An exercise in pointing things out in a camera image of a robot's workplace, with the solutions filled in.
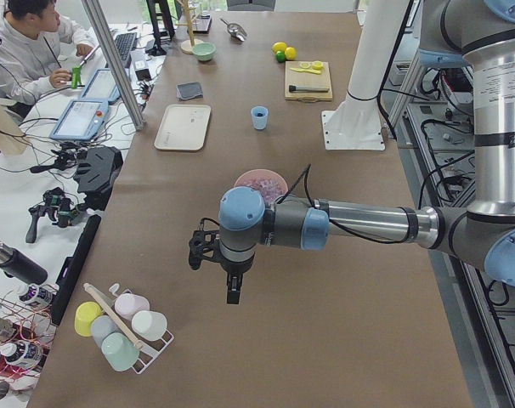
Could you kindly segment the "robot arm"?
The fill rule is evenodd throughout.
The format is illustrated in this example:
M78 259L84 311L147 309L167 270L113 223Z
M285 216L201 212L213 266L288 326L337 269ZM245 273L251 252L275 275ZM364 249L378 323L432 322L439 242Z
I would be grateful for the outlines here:
M271 207L255 190L227 191L214 241L239 302L257 244L320 250L329 235L384 244L415 242L515 286L515 1L428 1L421 54L460 56L473 69L475 197L465 208L373 207L284 198Z

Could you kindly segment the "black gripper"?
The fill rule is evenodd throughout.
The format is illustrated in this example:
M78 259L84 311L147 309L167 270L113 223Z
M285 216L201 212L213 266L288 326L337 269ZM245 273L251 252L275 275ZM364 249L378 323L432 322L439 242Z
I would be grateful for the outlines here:
M226 302L238 304L240 302L241 295L241 278L253 265L254 256L250 258L236 262L224 258L220 265L227 273L227 296Z

